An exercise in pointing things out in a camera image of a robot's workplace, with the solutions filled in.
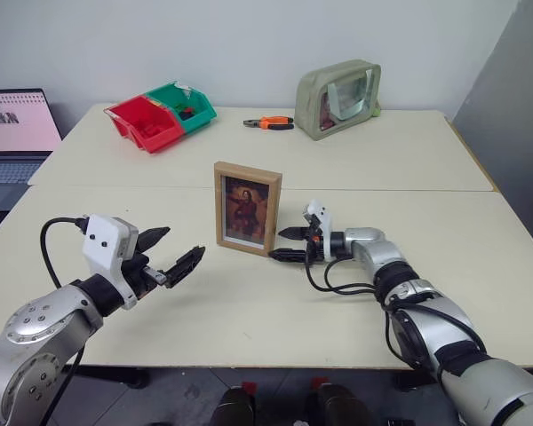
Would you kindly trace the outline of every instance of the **plastic parts bin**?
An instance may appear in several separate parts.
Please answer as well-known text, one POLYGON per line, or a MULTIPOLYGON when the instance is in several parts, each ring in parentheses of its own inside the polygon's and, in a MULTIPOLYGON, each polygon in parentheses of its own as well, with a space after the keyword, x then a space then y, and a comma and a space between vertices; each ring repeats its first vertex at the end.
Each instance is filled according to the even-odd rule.
POLYGON ((171 145, 186 133, 172 111, 143 95, 107 108, 105 112, 121 136, 131 139, 149 153, 171 145))
POLYGON ((171 110, 187 133, 197 130, 217 116, 205 95, 175 82, 149 91, 146 96, 171 110), (191 108, 194 115, 182 120, 179 116, 182 107, 191 108))

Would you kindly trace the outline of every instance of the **laptop keyboard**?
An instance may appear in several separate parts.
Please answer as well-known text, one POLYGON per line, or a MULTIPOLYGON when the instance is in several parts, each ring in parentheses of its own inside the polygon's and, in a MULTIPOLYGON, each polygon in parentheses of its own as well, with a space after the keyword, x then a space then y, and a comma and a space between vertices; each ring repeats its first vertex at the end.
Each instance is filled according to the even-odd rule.
POLYGON ((41 162, 0 162, 0 184, 26 184, 41 162))

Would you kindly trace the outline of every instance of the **red storage bin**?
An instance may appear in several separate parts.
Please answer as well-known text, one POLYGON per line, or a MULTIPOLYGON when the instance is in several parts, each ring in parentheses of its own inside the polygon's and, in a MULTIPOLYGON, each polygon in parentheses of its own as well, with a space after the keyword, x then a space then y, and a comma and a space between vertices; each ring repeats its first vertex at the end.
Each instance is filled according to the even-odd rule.
POLYGON ((170 110, 142 95, 107 108, 105 112, 121 136, 149 153, 171 145, 186 133, 170 110))

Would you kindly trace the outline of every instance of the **floor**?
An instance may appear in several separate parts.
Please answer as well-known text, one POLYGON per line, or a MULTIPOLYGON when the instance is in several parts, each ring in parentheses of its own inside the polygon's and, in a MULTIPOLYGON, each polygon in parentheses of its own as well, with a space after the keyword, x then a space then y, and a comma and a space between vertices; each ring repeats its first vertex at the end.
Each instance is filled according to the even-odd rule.
POLYGON ((458 426, 454 407, 437 384, 395 389, 395 373, 381 370, 282 368, 155 368, 142 390, 120 383, 76 377, 53 413, 51 426, 174 426, 208 424, 220 397, 242 382, 258 385, 258 425, 291 426, 302 418, 314 377, 350 389, 384 424, 387 418, 417 426, 458 426))

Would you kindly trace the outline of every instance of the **cable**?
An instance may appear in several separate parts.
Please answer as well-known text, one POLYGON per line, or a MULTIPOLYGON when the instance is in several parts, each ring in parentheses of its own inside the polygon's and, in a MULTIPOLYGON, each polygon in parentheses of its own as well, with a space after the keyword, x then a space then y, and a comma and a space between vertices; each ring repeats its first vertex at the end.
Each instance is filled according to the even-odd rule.
POLYGON ((353 284, 345 284, 343 286, 337 286, 337 287, 332 287, 330 285, 330 283, 327 280, 327 277, 328 277, 328 273, 327 272, 329 270, 329 267, 333 266, 337 262, 340 262, 341 259, 338 260, 338 261, 333 261, 331 264, 328 265, 329 267, 328 266, 326 267, 326 272, 324 273, 324 279, 326 280, 326 284, 328 285, 328 287, 325 288, 325 287, 318 286, 315 283, 314 278, 312 278, 312 273, 310 272, 310 256, 308 254, 308 251, 309 250, 306 248, 306 257, 305 257, 305 260, 304 260, 304 266, 306 267, 306 276, 308 278, 308 281, 310 281, 310 284, 312 285, 312 287, 314 287, 316 290, 322 291, 324 293, 332 292, 332 293, 336 293, 338 295, 343 295, 343 296, 353 296, 353 295, 362 295, 362 294, 371 294, 371 295, 373 295, 373 294, 375 294, 375 289, 370 284, 353 283, 353 284), (363 288, 363 289, 344 291, 347 288, 363 288))
POLYGON ((47 243, 45 241, 45 237, 47 236, 47 230, 50 228, 50 226, 58 223, 76 224, 77 219, 74 219, 72 217, 55 217, 54 219, 45 222, 44 226, 42 226, 42 231, 39 234, 39 247, 42 250, 42 257, 44 258, 45 267, 47 268, 47 272, 50 274, 50 277, 52 277, 53 285, 55 286, 55 288, 61 288, 61 284, 60 280, 55 274, 55 271, 53 270, 52 261, 50 260, 50 257, 47 254, 47 243))
POLYGON ((385 341, 387 342, 387 348, 389 351, 401 362, 409 364, 402 355, 397 352, 391 345, 391 336, 389 335, 389 328, 391 327, 391 318, 389 318, 389 312, 385 312, 385 341))
MULTIPOLYGON (((330 273, 330 269, 335 264, 338 264, 339 262, 343 262, 345 260, 352 260, 353 258, 354 258, 353 256, 346 256, 346 257, 341 257, 340 259, 332 260, 331 262, 328 263, 328 265, 326 266, 326 270, 323 273, 323 280, 325 281, 326 286, 328 286, 328 288, 334 288, 334 287, 331 286, 330 281, 328 280, 328 274, 330 273)), ((347 284, 347 285, 375 289, 374 285, 367 284, 367 283, 364 283, 364 282, 355 282, 353 284, 347 284)))
MULTIPOLYGON (((88 219, 79 217, 77 219, 72 217, 55 217, 54 219, 48 220, 45 222, 44 226, 42 226, 42 231, 39 234, 39 247, 42 250, 42 257, 44 258, 45 267, 47 268, 47 272, 50 274, 50 277, 52 278, 53 285, 55 288, 61 288, 60 280, 57 278, 57 274, 53 270, 52 261, 47 253, 47 231, 53 224, 59 224, 59 223, 67 223, 67 224, 75 224, 79 228, 81 228, 81 231, 85 233, 88 219)), ((79 367, 79 363, 81 362, 81 358, 83 357, 83 354, 85 352, 85 347, 81 348, 79 352, 77 353, 77 356, 75 358, 75 361, 73 362, 73 365, 68 371, 68 375, 65 377, 65 380, 60 386, 60 389, 58 390, 57 394, 53 398, 50 406, 47 408, 47 411, 45 412, 45 415, 40 422, 40 426, 46 426, 47 422, 50 421, 50 418, 52 417, 53 411, 55 410, 55 407, 60 402, 61 397, 63 396, 63 392, 65 392, 65 389, 69 386, 69 382, 71 382, 71 379, 75 375, 75 372, 77 368, 79 367)))
POLYGON ((81 358, 83 357, 84 352, 85 352, 85 347, 81 348, 81 350, 77 353, 75 361, 73 361, 73 365, 68 371, 68 375, 66 375, 65 380, 60 386, 60 390, 57 392, 55 397, 53 397, 52 403, 50 404, 49 408, 45 412, 45 415, 42 418, 42 421, 39 423, 40 426, 46 426, 47 422, 50 421, 53 411, 55 410, 55 407, 60 402, 60 399, 63 396, 63 392, 65 392, 65 389, 68 387, 69 382, 71 382, 71 379, 73 378, 77 368, 79 367, 79 363, 81 362, 81 358))
POLYGON ((442 311, 437 311, 436 309, 429 308, 428 306, 423 306, 422 304, 398 303, 394 305, 393 310, 396 311, 398 309, 404 309, 407 311, 412 310, 412 311, 417 311, 417 312, 429 313, 431 315, 436 315, 437 317, 442 318, 445 321, 448 321, 453 326, 458 327, 460 330, 466 333, 473 340, 474 343, 478 345, 478 348, 480 349, 481 352, 487 353, 486 345, 484 344, 482 339, 478 336, 478 334, 475 331, 473 331, 471 327, 468 327, 465 323, 463 323, 459 319, 451 317, 447 313, 444 313, 442 311))

